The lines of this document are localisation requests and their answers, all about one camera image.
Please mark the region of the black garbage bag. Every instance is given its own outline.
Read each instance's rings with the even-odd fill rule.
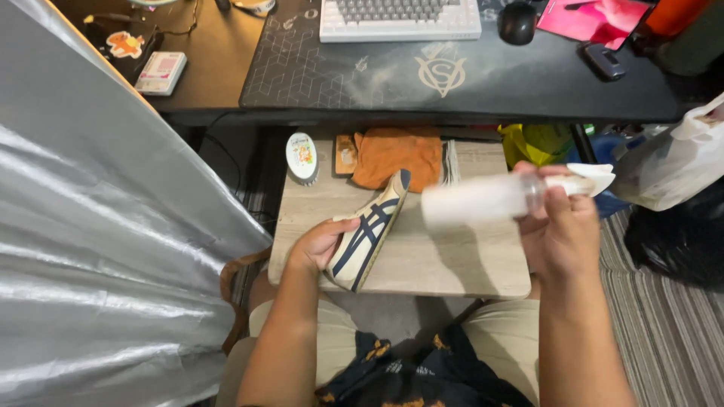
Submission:
[[[636,206],[624,243],[638,267],[648,266],[687,284],[720,288],[724,284],[724,177],[665,211]]]

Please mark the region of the orange bottle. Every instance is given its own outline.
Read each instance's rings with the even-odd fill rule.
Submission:
[[[689,25],[710,0],[661,0],[646,24],[659,35],[674,36]]]

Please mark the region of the white plastic bag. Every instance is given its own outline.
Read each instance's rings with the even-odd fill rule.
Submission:
[[[617,197],[663,211],[724,175],[724,93],[681,123],[624,154],[610,187]]]

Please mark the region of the white keyboard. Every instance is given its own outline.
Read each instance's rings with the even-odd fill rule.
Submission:
[[[322,0],[323,43],[480,38],[477,0]]]

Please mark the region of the yellow bag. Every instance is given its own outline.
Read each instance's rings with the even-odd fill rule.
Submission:
[[[502,134],[505,162],[513,168],[521,160],[538,167],[562,159],[573,145],[567,125],[508,125],[498,126]]]

